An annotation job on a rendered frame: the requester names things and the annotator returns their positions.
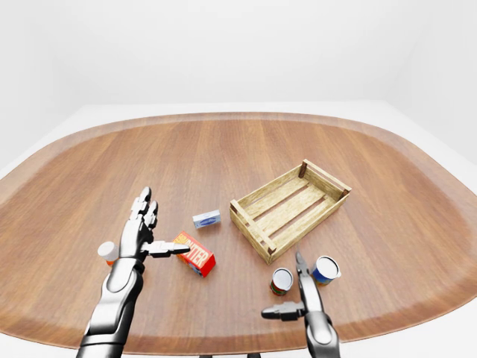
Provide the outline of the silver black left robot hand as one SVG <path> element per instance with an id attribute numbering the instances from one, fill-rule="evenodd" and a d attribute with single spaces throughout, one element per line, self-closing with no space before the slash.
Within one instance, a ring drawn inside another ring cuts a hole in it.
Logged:
<path id="1" fill-rule="evenodd" d="M 188 245 L 155 241 L 153 229 L 157 225 L 159 205 L 151 201 L 152 191 L 146 186 L 131 207 L 130 218 L 126 221 L 121 235 L 119 257 L 136 258 L 143 261 L 146 256 L 170 257 L 172 254 L 188 253 Z"/>

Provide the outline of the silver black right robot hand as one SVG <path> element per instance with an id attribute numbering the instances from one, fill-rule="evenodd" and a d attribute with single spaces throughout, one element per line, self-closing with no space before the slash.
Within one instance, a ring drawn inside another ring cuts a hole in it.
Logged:
<path id="1" fill-rule="evenodd" d="M 263 309 L 261 315 L 266 319 L 280 319 L 282 321 L 295 321 L 300 317 L 307 317 L 308 320 L 320 317 L 327 323 L 328 318 L 324 312 L 318 288 L 309 274 L 306 261 L 299 251 L 297 251 L 295 257 L 301 302 L 287 301 L 283 304 L 273 305 Z"/>

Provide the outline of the wooden slat tray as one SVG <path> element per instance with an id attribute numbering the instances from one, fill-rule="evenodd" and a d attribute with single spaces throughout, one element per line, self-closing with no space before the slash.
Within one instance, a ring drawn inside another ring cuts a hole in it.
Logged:
<path id="1" fill-rule="evenodd" d="M 332 215 L 351 190 L 305 159 L 243 198 L 232 200 L 230 217 L 259 256 L 271 264 Z"/>

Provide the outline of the red green labelled tin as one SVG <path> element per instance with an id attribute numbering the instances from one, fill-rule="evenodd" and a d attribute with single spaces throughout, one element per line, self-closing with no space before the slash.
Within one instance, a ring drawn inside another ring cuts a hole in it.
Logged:
<path id="1" fill-rule="evenodd" d="M 275 295 L 283 296 L 291 289 L 293 282 L 293 275 L 287 268 L 277 268 L 272 274 L 270 288 Z"/>

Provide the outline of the blue yellow labelled tin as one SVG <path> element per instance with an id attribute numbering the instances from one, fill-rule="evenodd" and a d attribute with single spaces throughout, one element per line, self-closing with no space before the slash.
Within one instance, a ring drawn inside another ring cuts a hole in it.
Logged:
<path id="1" fill-rule="evenodd" d="M 339 265 L 333 258 L 320 256 L 316 259 L 312 269 L 312 277 L 319 285 L 325 286 L 340 276 L 341 271 Z"/>

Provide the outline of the white capped orange bottle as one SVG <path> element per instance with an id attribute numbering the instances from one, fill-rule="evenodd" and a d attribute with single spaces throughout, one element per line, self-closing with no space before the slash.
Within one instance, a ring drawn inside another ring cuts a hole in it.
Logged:
<path id="1" fill-rule="evenodd" d="M 106 261 L 108 266 L 112 266 L 119 258 L 119 247 L 111 241 L 103 242 L 98 247 L 97 253 Z"/>

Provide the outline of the red butter box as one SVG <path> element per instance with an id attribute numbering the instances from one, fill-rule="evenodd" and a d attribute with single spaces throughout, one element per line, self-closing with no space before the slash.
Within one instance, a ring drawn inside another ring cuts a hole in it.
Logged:
<path id="1" fill-rule="evenodd" d="M 179 258 L 201 277 L 206 277 L 215 266 L 215 255 L 185 231 L 177 235 L 174 243 L 188 245 L 190 251 Z"/>

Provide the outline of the small pale blue box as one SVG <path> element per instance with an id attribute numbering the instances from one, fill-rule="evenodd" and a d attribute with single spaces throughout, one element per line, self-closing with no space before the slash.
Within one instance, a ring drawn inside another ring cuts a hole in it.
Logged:
<path id="1" fill-rule="evenodd" d="M 206 227 L 211 224 L 216 224 L 221 221 L 221 214 L 219 210 L 213 210 L 208 213 L 202 213 L 192 216 L 195 228 Z"/>

